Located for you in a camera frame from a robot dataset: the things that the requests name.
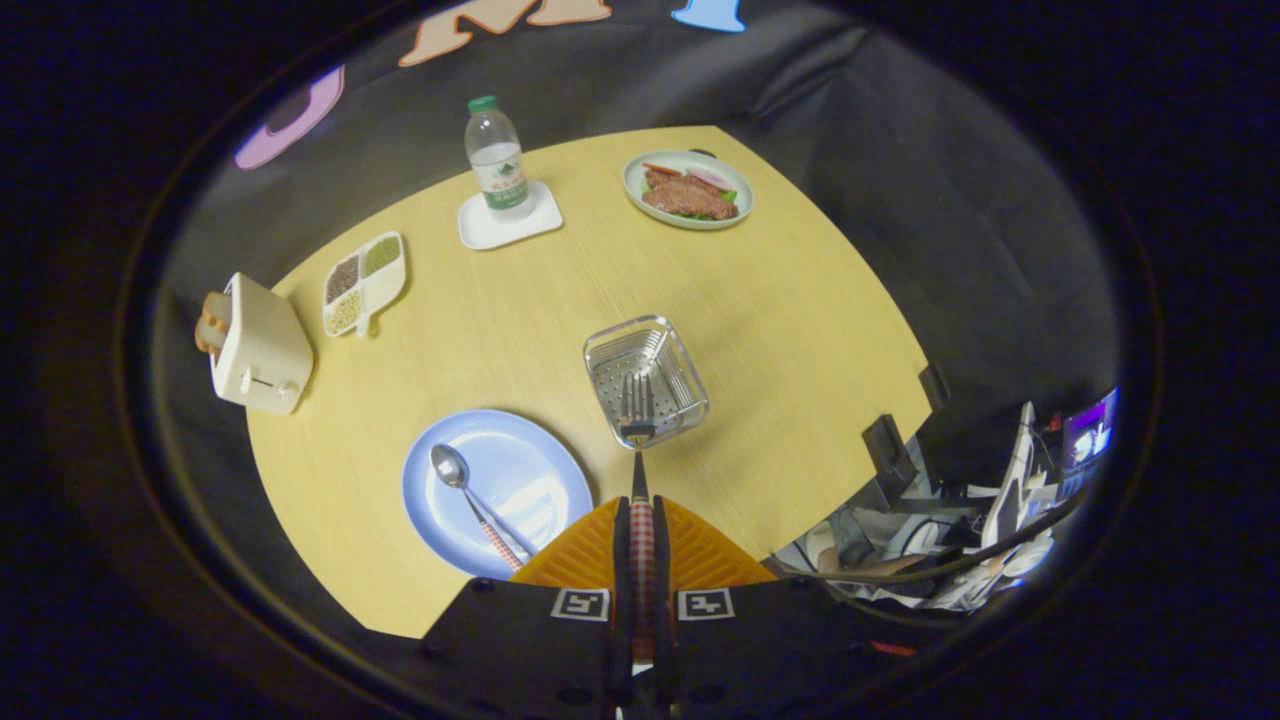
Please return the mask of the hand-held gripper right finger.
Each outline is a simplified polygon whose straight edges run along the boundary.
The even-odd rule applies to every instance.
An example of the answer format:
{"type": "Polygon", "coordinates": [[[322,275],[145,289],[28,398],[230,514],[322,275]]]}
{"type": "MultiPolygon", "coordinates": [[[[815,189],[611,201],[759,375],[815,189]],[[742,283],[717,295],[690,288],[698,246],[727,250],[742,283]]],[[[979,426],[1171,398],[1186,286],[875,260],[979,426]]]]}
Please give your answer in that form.
{"type": "Polygon", "coordinates": [[[666,719],[799,719],[872,698],[901,646],[812,577],[772,575],[666,498],[655,525],[652,678],[666,719]]]}

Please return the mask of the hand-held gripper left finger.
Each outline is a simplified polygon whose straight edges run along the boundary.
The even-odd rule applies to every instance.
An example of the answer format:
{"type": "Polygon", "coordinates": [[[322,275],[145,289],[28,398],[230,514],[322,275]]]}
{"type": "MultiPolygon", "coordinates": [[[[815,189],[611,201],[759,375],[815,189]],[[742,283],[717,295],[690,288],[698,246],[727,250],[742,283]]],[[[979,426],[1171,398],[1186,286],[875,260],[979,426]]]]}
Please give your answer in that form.
{"type": "Polygon", "coordinates": [[[631,697],[630,506],[589,512],[508,582],[466,583],[419,646],[466,719],[612,719],[631,697]]]}

